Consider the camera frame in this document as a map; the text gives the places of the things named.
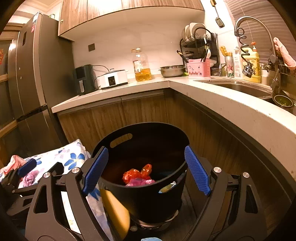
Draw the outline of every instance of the window blinds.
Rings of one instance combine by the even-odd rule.
[[[296,59],[296,41],[286,23],[268,0],[225,0],[235,21],[242,16],[251,16],[263,22],[273,37],[285,45],[289,54]],[[256,42],[260,62],[267,62],[271,54],[271,42],[265,29],[257,22],[245,21],[240,27],[245,30],[247,39],[242,40],[251,46]]]

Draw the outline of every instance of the kitchen faucet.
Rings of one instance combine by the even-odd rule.
[[[244,66],[242,73],[249,78],[251,78],[254,73],[254,71],[252,69],[253,64],[244,58],[244,56],[250,55],[247,51],[243,50],[243,48],[248,47],[249,45],[241,42],[241,40],[246,39],[247,36],[244,34],[244,29],[240,28],[239,26],[241,25],[242,22],[244,22],[246,20],[253,20],[255,22],[258,22],[268,32],[268,35],[269,35],[269,38],[271,41],[271,48],[272,48],[272,55],[270,56],[270,60],[274,64],[275,71],[276,71],[276,75],[275,75],[274,79],[272,80],[272,83],[270,84],[270,86],[272,88],[273,93],[279,94],[281,91],[281,78],[279,75],[279,64],[278,64],[278,59],[276,57],[276,50],[274,47],[274,39],[273,39],[269,29],[266,27],[266,25],[264,23],[262,23],[260,20],[254,18],[254,17],[249,17],[249,16],[243,16],[243,17],[239,18],[237,20],[237,22],[235,23],[235,27],[234,27],[234,35],[239,37],[239,42],[242,44],[240,47],[240,49],[242,51],[242,54],[241,54],[242,59],[247,63],[247,65]]]

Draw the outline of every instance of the stainless steel basin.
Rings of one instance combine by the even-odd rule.
[[[256,85],[245,84],[241,82],[215,82],[214,85],[222,86],[228,89],[236,90],[248,95],[258,97],[260,99],[267,99],[272,96],[272,91]]]

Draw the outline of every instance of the pink utensil basket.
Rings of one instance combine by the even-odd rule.
[[[187,64],[188,76],[190,79],[208,79],[211,76],[210,59],[200,62],[201,59],[190,59]]]

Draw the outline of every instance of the hanging slotted spatula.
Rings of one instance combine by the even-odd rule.
[[[211,1],[212,6],[215,8],[216,13],[217,13],[217,17],[215,19],[216,23],[218,24],[219,28],[225,27],[225,24],[222,22],[221,18],[219,18],[219,14],[217,12],[217,9],[216,9],[216,0],[210,0],[210,1]]]

